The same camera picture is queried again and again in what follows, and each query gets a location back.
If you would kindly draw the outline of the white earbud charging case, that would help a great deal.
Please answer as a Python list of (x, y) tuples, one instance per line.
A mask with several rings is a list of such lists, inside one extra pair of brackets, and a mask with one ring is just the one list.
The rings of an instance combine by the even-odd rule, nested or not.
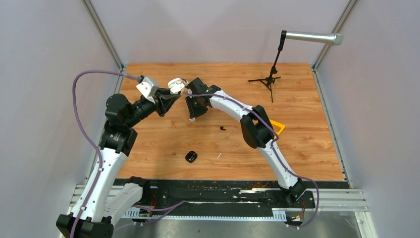
[(168, 82), (168, 88), (170, 91), (170, 94), (179, 94), (184, 92), (186, 85), (184, 84), (185, 80), (182, 78), (175, 78)]

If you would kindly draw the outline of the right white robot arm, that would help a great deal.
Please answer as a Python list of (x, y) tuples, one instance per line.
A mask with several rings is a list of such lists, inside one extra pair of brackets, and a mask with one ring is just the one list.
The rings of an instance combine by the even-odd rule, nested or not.
[(277, 144), (279, 135), (273, 129), (264, 107), (241, 103), (221, 88), (205, 85), (199, 78), (186, 85), (185, 94), (191, 119), (204, 115), (211, 107), (238, 121), (246, 144), (263, 155), (273, 170), (279, 186), (285, 190), (284, 203), (289, 207), (295, 207), (302, 202), (306, 186), (280, 151)]

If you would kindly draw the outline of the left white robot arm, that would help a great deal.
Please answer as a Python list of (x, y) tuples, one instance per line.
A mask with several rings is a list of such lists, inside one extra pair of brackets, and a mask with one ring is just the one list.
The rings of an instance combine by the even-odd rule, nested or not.
[(70, 213), (56, 221), (65, 238), (110, 238), (132, 205), (150, 202), (150, 182), (140, 177), (131, 177), (114, 198), (108, 196), (137, 138), (133, 127), (152, 113), (164, 116), (180, 96), (159, 88), (150, 101), (141, 96), (131, 104), (123, 94), (107, 99), (104, 131), (99, 145), (93, 146), (97, 152), (93, 172)]

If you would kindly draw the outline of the black earbud charging case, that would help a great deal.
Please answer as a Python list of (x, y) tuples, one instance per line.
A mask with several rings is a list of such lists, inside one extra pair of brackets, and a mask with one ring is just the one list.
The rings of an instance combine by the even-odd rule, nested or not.
[(198, 154), (195, 151), (189, 151), (186, 156), (185, 156), (185, 160), (188, 163), (193, 163), (198, 157)]

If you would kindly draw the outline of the yellow triangular plastic piece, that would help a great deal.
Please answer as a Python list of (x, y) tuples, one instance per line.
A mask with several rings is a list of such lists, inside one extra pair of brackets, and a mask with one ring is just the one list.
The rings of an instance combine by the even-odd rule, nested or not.
[(271, 125), (272, 125), (272, 127), (273, 127), (273, 129), (274, 129), (274, 131), (276, 132), (277, 135), (280, 135), (286, 127), (286, 125), (284, 125), (280, 122), (277, 122), (275, 120), (270, 119), (269, 121), (270, 121), (270, 123), (271, 123)]

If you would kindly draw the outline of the black tripod stand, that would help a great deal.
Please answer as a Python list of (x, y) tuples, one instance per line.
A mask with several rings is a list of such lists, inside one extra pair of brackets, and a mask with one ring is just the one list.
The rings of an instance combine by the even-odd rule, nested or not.
[(280, 40), (279, 40), (279, 45), (278, 45), (278, 48), (277, 48), (277, 54), (276, 54), (275, 60), (273, 62), (273, 65), (272, 65), (272, 67), (270, 69), (269, 76), (266, 77), (266, 78), (261, 78), (261, 79), (251, 79), (251, 80), (248, 80), (248, 82), (260, 82), (260, 83), (262, 83), (269, 90), (269, 92), (270, 92), (270, 98), (271, 98), (271, 102), (272, 103), (273, 103), (272, 85), (275, 83), (275, 81), (277, 79), (280, 79), (281, 78), (280, 76), (274, 77), (274, 75), (278, 73), (278, 70), (276, 69), (276, 65), (277, 65), (279, 56), (280, 56), (281, 52), (283, 51), (284, 43), (285, 43), (285, 40), (286, 40), (286, 34), (287, 34), (287, 31), (286, 30), (283, 30), (281, 32)]

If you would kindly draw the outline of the silver microphone tube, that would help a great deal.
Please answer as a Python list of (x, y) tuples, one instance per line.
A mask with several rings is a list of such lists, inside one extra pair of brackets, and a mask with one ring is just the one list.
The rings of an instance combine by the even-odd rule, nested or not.
[(282, 31), (285, 39), (322, 43), (330, 46), (339, 46), (344, 40), (344, 36), (339, 33), (308, 33), (296, 31)]

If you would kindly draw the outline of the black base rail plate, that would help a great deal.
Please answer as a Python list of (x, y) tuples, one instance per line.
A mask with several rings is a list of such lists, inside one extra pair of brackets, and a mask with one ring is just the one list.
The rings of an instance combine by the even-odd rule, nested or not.
[(136, 205), (166, 208), (182, 202), (173, 216), (268, 217), (273, 208), (315, 208), (315, 185), (306, 181), (304, 195), (293, 201), (275, 181), (150, 180), (146, 197)]

